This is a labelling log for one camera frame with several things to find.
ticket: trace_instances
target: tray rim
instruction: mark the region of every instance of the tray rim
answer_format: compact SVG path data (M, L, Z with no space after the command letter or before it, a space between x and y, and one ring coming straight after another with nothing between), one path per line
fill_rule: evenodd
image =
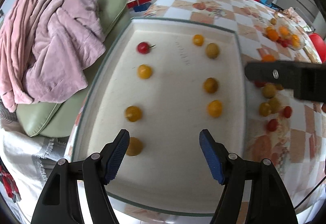
M100 67L98 68L97 72L96 72L96 75L94 77L94 80L92 81L92 84L91 84L91 87L87 93L87 97L86 97L86 100L85 100L85 103L84 103L84 108L83 108L83 111L81 113L81 116L80 116L80 120L79 120L79 124L77 126L77 129L76 129L76 133L75 133L75 140L74 140L74 143L72 144L72 154L71 154L71 162L75 162L75 161L78 161L78 159L76 159L76 146L77 146L77 143L79 143L78 145L80 145L80 142L82 140L82 136L79 135L83 130L82 130L82 123L83 123L83 120L84 120L84 117L85 117L85 112L86 112L86 108L87 106L89 105L89 101L90 101L90 98L91 98L91 94L94 90L94 87L102 73L102 69L104 67L104 65L106 64L108 58L110 57L112 51L115 49L118 41L120 40L121 36L124 34L124 32L126 31L126 29L130 26L131 23L133 23L133 20L157 20L157 21L172 21L172 22L181 22L181 23L188 23L188 24L196 24L196 25L202 25L202 26L207 26L207 27L210 27L210 28L215 28L215 29L218 29L218 30L222 30L222 31L226 31L226 32L229 32L229 33L232 33L234 34L235 36L235 40L236 40L236 43L238 45L238 49L239 49L239 53L240 55L242 54L241 52L241 45L240 45L240 41L239 41L239 36L237 34L236 31L234 30L231 30L231 29L228 29L228 28L225 28L225 27L221 27L221 26L217 26L217 25L212 25L212 24L207 24L207 23L201 23L201 22L195 22L195 21L190 21L190 20L182 20L182 19L174 19L174 18L164 18L164 17L132 17L128 24L126 24L126 26L121 30L121 32L119 33L119 35L116 37L116 39L114 40L114 42L112 43L111 47L110 47L110 50L107 52L107 54L105 55L103 61L101 62L101 65ZM240 57L240 63L242 65L242 68L243 68L243 62L242 62L242 59ZM245 117L244 117L244 135L243 135L243 138L244 138L244 141L246 139L246 134L247 134L247 119L248 119L248 115L247 115L247 91L246 91L246 85L245 85L245 76L244 76L244 72L243 72L243 82L242 82L242 86L243 86L243 89L244 89L244 112L245 112ZM143 205L143 204L140 204L140 203L137 203L137 202L134 202L134 201L130 201L128 199L125 199L125 198L122 198L122 197L119 197L115 194L112 194L108 191L106 191L107 195L109 197L112 197L114 199L117 199L121 202L124 202L124 203L127 203L127 204L130 204L132 206L136 206L136 207L139 207L139 208L143 208L143 209L146 209L146 210L151 210L151 211L154 211L154 212L159 212L159 213L164 213L164 214L169 214L169 215L180 215L180 216L213 216L214 213L189 213L189 212L180 212L180 211L171 211L171 210L165 210L165 209L160 209L160 208L155 208L155 207L151 207L151 206L147 206L147 205Z

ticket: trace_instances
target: white tray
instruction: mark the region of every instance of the white tray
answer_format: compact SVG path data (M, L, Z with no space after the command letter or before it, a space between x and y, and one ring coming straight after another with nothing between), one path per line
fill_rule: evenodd
M202 34L205 43L192 43ZM156 44L151 52L136 51L140 42ZM217 43L215 60L205 54ZM135 157L125 156L111 196L133 205L173 214L214 213L223 187L209 171L199 146L199 132L208 129L230 152L242 155L245 134L245 88L235 32L194 22L135 18L116 40L102 63L85 105L77 132L73 160L99 152L120 129L144 143ZM137 67L148 64L153 75L143 80ZM219 80L219 90L207 94L203 82ZM223 113L212 118L206 106L223 103ZM139 106L143 118L131 123L124 110Z

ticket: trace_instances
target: red stool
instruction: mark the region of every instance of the red stool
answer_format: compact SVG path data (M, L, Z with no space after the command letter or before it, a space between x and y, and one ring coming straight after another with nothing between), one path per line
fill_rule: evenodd
M324 40L317 33L312 33L309 35L309 37L312 43L314 44L320 59L324 63L326 60L326 44Z

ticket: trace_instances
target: black cable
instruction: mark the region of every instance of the black cable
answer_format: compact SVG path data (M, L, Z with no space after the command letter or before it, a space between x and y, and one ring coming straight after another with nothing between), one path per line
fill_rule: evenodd
M307 196L302 199L302 201L294 208L294 210L296 210L311 194L313 191L315 191L317 189L318 186L320 186L322 184L323 181L326 180L326 176L314 187L314 189L312 189L309 194L307 194Z

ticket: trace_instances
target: green cushion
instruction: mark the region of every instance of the green cushion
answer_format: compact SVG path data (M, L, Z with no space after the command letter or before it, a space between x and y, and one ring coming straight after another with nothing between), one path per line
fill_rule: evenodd
M124 8L124 12L120 12L119 14L118 18L115 18L111 22L114 28L104 41L107 50L92 66L84 70L85 77L88 81L87 88L78 91L62 104L40 102L30 105L19 104L17 106L16 113L18 120L28 136L33 137L40 134L42 136L58 138L70 135L78 112L105 54L130 20L127 8Z
M127 0L98 0L101 26L107 36L126 6Z

